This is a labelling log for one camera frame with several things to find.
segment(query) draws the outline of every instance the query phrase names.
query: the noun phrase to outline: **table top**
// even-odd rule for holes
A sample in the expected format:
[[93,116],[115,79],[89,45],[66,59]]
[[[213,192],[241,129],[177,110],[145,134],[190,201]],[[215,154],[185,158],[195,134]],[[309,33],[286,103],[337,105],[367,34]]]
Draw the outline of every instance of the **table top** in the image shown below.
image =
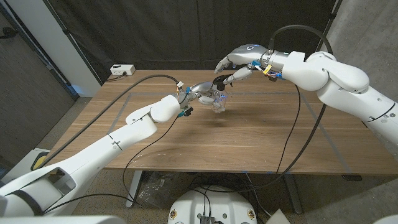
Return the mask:
[[[212,81],[210,70],[137,70],[133,76],[107,82],[88,103],[55,145],[58,149],[111,100],[129,85],[147,75],[166,74],[184,86]],[[130,166],[136,170],[200,172],[257,172],[277,170],[285,141],[298,108],[293,83],[270,82],[255,72],[246,80],[227,86],[226,111],[216,114],[211,107],[191,102],[189,117],[179,118],[160,141],[148,147]],[[300,90],[301,109],[289,139],[280,170],[284,170],[301,150],[322,107],[315,92]],[[175,93],[175,83],[166,78],[146,80],[126,93],[104,115],[50,163],[64,160],[107,133],[125,125],[125,118],[143,106]],[[143,147],[159,138],[172,120],[157,124],[158,131],[121,153],[105,168],[124,168]],[[398,174],[398,162],[373,133],[354,116],[328,107],[313,139],[291,174]]]

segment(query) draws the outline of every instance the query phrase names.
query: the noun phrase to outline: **power strip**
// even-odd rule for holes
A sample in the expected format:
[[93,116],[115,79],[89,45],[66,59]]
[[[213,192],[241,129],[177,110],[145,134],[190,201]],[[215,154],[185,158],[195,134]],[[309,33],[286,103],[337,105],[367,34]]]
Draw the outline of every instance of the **power strip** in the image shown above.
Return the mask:
[[113,65],[111,68],[112,75],[123,75],[126,72],[126,75],[132,75],[136,71],[134,65]]

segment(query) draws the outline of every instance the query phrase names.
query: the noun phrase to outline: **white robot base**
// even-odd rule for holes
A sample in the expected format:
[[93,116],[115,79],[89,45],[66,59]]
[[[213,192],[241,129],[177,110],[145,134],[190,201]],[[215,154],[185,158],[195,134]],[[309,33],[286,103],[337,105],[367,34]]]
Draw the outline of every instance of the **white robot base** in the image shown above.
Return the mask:
[[[230,190],[211,185],[211,190]],[[168,224],[187,223],[230,223],[256,224],[257,218],[252,205],[238,193],[219,193],[202,188],[190,190],[177,199],[169,213]]]

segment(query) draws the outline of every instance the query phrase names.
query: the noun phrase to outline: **dark backdrop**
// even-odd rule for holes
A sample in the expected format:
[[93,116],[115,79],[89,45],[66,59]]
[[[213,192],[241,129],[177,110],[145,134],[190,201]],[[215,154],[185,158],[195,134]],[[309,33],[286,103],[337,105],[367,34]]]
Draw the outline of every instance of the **dark backdrop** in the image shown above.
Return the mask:
[[[214,69],[243,44],[267,46],[278,28],[304,24],[323,31],[335,0],[50,0],[105,81],[115,63],[137,69]],[[303,30],[277,36],[275,49],[315,51]]]

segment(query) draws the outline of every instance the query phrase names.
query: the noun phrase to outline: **plastic bag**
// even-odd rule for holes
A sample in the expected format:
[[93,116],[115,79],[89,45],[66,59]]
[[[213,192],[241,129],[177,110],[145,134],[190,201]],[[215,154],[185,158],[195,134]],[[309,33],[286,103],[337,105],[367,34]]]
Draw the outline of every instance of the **plastic bag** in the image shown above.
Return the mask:
[[177,183],[178,176],[178,172],[153,172],[138,197],[146,203],[162,208],[166,202],[173,200],[170,193]]

